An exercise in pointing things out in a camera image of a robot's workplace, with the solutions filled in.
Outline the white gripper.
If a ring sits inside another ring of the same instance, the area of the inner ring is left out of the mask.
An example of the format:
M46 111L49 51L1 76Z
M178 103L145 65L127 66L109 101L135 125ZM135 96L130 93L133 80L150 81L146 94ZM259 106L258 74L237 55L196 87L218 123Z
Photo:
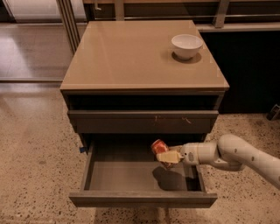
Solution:
M183 159L186 165L213 165L218 158L216 143L187 143L170 146L169 151L157 154L159 162L168 164L177 164Z

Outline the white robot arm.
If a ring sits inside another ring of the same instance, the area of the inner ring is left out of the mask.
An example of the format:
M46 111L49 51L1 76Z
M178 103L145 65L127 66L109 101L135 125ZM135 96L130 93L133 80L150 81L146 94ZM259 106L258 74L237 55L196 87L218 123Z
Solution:
M211 165L229 172L238 172L247 166L280 189L280 159L232 134L221 136L217 142L186 143L170 148L164 144L156 158L166 166L182 162L185 165Z

